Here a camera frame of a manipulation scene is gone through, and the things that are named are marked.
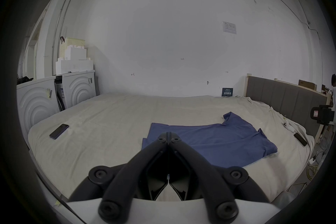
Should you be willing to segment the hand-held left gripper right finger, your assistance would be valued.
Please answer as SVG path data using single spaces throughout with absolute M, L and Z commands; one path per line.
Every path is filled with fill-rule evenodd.
M 244 168 L 214 166 L 172 132 L 168 132 L 168 175 L 182 201 L 204 200 L 212 224 L 230 224 L 238 217 L 236 198 L 270 203 Z

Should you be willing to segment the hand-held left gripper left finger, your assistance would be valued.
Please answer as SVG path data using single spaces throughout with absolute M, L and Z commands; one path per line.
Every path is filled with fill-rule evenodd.
M 102 198 L 100 218 L 106 223 L 126 223 L 134 198 L 155 201 L 168 185 L 168 144 L 166 132 L 126 164 L 93 167 L 69 202 Z

